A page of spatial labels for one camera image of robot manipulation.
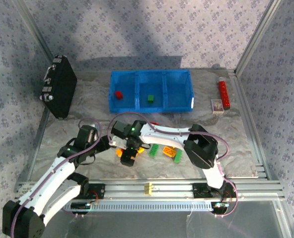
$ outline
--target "orange block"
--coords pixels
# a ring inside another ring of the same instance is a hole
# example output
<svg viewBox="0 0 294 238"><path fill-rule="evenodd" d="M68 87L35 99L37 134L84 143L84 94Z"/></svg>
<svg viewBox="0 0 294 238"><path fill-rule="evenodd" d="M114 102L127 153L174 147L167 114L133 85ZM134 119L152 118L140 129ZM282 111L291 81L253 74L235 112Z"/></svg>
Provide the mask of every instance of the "orange block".
<svg viewBox="0 0 294 238"><path fill-rule="evenodd" d="M164 149L163 149L163 153L165 154L165 155L167 155L167 156L169 156L170 158L174 158L175 156L176 156L176 151L175 150L173 150L173 149L171 149L170 147L165 147Z"/></svg>
<svg viewBox="0 0 294 238"><path fill-rule="evenodd" d="M120 149L117 149L117 150L116 150L116 154L117 154L117 156L118 156L119 158L121 158L121 157L122 157L122 154L123 154L123 151L121 151Z"/></svg>
<svg viewBox="0 0 294 238"><path fill-rule="evenodd" d="M137 154L136 154L136 156L138 155L138 154L141 154L143 151L144 151L145 149L144 148L139 148L139 150L137 151ZM122 157L122 154L123 154L123 149L117 149L116 150L116 154L117 154L117 156L119 157L119 158L121 158Z"/></svg>

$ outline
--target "yellow block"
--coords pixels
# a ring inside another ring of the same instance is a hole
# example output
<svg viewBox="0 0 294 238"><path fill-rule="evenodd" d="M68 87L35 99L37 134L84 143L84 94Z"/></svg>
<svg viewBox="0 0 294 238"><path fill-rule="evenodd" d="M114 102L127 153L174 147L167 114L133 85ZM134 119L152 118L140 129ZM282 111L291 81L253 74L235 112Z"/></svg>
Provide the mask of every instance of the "yellow block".
<svg viewBox="0 0 294 238"><path fill-rule="evenodd" d="M152 183L151 182L145 183L145 185L144 185L144 193L145 193L145 195L151 195L152 194Z"/></svg>
<svg viewBox="0 0 294 238"><path fill-rule="evenodd" d="M169 147L165 147L164 149L163 149L163 153L165 154L165 155L167 155L167 156L169 156L170 158L174 158L175 156L176 156L176 151L175 150L173 150L173 149L171 149L171 148L169 148Z"/></svg>
<svg viewBox="0 0 294 238"><path fill-rule="evenodd" d="M143 147L140 147L137 152L138 152L138 154L141 154L142 152L144 152L144 150L145 149Z"/></svg>

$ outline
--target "red cylinder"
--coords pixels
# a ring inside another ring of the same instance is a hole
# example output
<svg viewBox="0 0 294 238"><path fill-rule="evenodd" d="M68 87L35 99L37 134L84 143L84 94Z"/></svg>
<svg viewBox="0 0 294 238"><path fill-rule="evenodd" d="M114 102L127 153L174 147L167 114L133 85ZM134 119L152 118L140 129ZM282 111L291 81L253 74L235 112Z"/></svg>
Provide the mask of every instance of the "red cylinder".
<svg viewBox="0 0 294 238"><path fill-rule="evenodd" d="M226 84L225 84L225 81L223 81L221 79L219 82L219 90L220 90L223 109L224 110L230 109L230 100L228 98Z"/></svg>

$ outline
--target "blue plastic bin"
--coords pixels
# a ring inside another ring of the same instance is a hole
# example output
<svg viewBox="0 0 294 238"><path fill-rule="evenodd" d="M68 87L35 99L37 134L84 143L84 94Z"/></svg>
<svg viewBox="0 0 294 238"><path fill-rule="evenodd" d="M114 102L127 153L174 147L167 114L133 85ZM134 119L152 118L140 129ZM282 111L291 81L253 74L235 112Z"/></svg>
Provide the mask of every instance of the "blue plastic bin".
<svg viewBox="0 0 294 238"><path fill-rule="evenodd" d="M118 100L115 92L123 99ZM153 103L148 96L153 95ZM183 113L193 109L189 70L113 71L109 92L111 113Z"/></svg>

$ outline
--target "black briefcase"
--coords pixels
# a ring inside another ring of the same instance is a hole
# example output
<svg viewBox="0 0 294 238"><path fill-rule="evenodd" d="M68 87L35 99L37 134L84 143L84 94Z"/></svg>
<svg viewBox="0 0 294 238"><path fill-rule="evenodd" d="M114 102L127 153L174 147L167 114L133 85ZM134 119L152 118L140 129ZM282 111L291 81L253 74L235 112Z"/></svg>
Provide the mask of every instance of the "black briefcase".
<svg viewBox="0 0 294 238"><path fill-rule="evenodd" d="M40 99L58 119L68 116L77 78L66 56L56 56L44 76Z"/></svg>

